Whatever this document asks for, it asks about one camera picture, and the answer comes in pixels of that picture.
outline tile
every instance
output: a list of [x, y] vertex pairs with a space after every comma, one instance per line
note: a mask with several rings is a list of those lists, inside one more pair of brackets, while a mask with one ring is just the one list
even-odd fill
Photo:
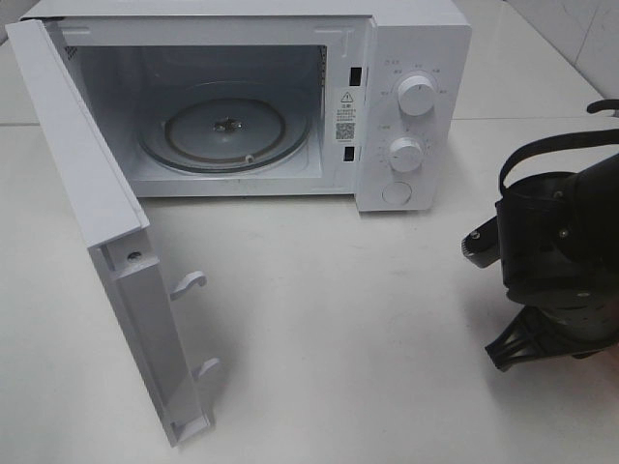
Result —
[[602, 0], [576, 67], [607, 98], [619, 98], [619, 2]]
[[600, 94], [506, 2], [457, 0], [473, 26], [455, 118], [586, 115]]
[[600, 0], [508, 0], [572, 64]]

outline microwave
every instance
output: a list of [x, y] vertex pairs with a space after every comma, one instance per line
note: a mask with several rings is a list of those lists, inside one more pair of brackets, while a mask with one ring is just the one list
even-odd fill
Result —
[[7, 26], [82, 236], [172, 446], [213, 423], [137, 197], [430, 206], [471, 29], [450, 0], [42, 0]]

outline microwave door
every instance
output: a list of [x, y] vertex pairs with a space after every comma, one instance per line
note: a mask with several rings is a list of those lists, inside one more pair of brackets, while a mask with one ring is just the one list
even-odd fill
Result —
[[209, 378], [219, 360], [189, 366], [171, 312], [171, 300], [205, 277], [191, 273], [168, 292], [148, 218], [72, 80], [58, 29], [27, 20], [7, 30], [88, 252], [174, 446], [211, 424]]

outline white knob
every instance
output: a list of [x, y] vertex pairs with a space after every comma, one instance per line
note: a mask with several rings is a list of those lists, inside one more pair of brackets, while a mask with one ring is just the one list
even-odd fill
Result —
[[397, 172], [411, 172], [421, 166], [424, 151], [412, 138], [399, 138], [389, 147], [389, 164]]
[[410, 116], [420, 116], [434, 106], [434, 83], [422, 74], [406, 77], [398, 86], [398, 102], [401, 110]]

